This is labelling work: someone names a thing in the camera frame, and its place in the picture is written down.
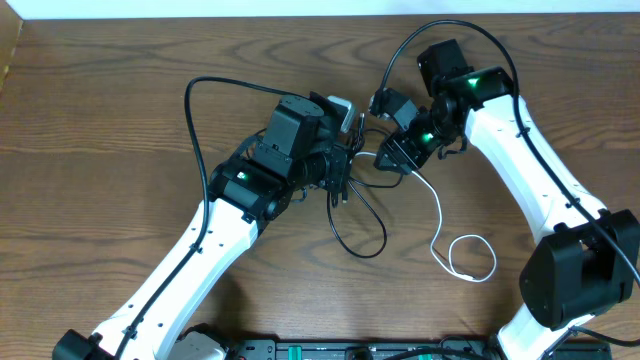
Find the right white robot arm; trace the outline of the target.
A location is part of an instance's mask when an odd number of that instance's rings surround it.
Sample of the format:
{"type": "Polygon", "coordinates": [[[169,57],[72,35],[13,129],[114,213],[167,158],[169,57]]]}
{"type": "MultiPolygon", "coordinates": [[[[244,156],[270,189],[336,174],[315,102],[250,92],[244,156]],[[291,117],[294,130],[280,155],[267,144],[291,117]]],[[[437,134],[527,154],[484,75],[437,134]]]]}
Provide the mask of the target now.
{"type": "Polygon", "coordinates": [[[417,64],[429,107],[388,87],[371,99],[371,113],[397,126],[380,145],[375,166],[410,174],[432,155],[449,155],[453,143],[481,151],[535,241],[519,278],[523,303],[499,330],[498,353],[504,359],[547,357],[571,331],[631,296],[638,220],[628,210],[610,212],[576,180],[503,68],[473,68],[455,40],[430,46],[417,64]]]}

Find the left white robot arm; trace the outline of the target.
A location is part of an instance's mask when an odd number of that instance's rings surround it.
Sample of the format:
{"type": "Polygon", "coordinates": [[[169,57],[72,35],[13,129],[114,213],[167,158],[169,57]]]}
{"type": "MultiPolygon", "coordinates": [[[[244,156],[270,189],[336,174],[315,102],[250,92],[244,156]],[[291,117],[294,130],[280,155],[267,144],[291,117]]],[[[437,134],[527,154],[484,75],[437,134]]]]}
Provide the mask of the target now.
{"type": "Polygon", "coordinates": [[[220,341],[186,330],[230,265],[307,186],[345,189],[350,151],[338,137],[356,117],[352,102],[285,94],[264,134],[246,138],[204,179],[189,227],[136,293],[85,337],[67,331],[55,359],[223,359],[220,341]]]}

